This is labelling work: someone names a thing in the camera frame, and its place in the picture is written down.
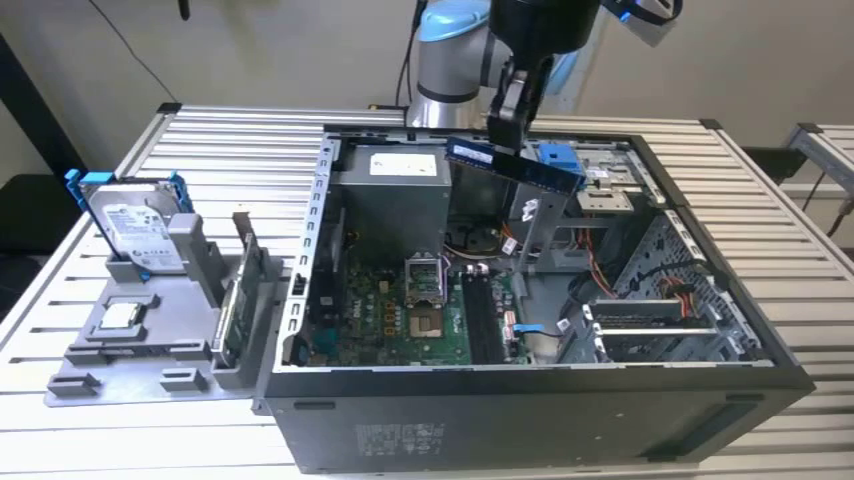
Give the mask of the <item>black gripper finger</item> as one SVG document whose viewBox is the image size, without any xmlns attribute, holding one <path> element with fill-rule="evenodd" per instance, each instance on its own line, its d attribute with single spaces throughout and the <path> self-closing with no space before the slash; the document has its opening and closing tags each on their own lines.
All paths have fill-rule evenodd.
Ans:
<svg viewBox="0 0 854 480">
<path fill-rule="evenodd" d="M 545 77 L 521 69 L 506 72 L 493 98 L 488 131 L 490 142 L 520 150 L 544 97 Z"/>
</svg>

